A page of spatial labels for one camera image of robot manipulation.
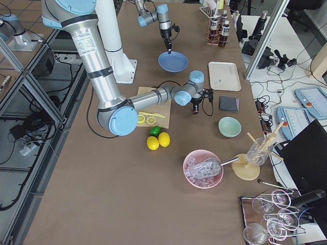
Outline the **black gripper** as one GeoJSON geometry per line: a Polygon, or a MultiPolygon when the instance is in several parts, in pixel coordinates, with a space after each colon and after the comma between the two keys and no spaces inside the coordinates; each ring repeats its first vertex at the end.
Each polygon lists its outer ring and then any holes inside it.
{"type": "Polygon", "coordinates": [[[212,89],[204,88],[201,92],[195,94],[195,96],[191,99],[191,103],[193,105],[193,113],[199,113],[199,105],[204,100],[208,99],[211,104],[213,104],[214,100],[214,92],[212,89]]]}
{"type": "Polygon", "coordinates": [[[165,41],[165,46],[168,51],[168,54],[171,54],[172,51],[172,42],[171,42],[171,36],[172,36],[172,30],[179,33],[180,28],[176,24],[172,23],[160,23],[160,35],[162,39],[165,41]]]}

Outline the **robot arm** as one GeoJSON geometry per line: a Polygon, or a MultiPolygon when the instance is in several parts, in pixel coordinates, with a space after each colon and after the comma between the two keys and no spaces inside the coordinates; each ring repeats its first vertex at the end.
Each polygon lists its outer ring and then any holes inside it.
{"type": "Polygon", "coordinates": [[[118,64],[111,62],[104,45],[120,39],[113,1],[42,1],[41,7],[45,26],[71,35],[99,100],[97,121],[115,136],[135,130],[138,110],[169,100],[185,106],[203,92],[204,74],[195,70],[182,86],[159,86],[144,94],[124,96],[114,71],[119,66],[132,65],[126,56],[118,64]]]}
{"type": "Polygon", "coordinates": [[[160,4],[157,7],[153,1],[149,1],[154,5],[154,10],[150,11],[146,8],[146,1],[134,1],[136,9],[138,11],[138,24],[141,27],[146,27],[156,21],[159,24],[159,31],[161,38],[165,43],[168,54],[172,52],[172,41],[176,38],[171,39],[172,30],[174,30],[178,36],[180,27],[170,21],[169,8],[167,4],[160,4]]]}

